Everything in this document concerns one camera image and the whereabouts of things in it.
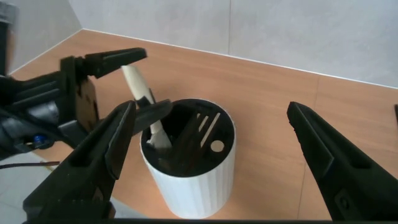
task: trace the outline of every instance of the wooden tabletop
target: wooden tabletop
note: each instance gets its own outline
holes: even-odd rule
[[[393,105],[398,90],[300,72],[215,54],[83,30],[18,70],[25,80],[58,69],[69,55],[144,47],[137,62],[157,100],[204,98],[225,108],[236,125],[233,192],[210,218],[330,219],[312,173],[286,116],[298,101],[331,125],[376,162],[398,177],[398,127]],[[120,70],[93,80],[103,118],[132,95]],[[36,151],[62,160],[71,149],[57,142]],[[168,210],[131,140],[113,196],[153,218],[175,218]]]

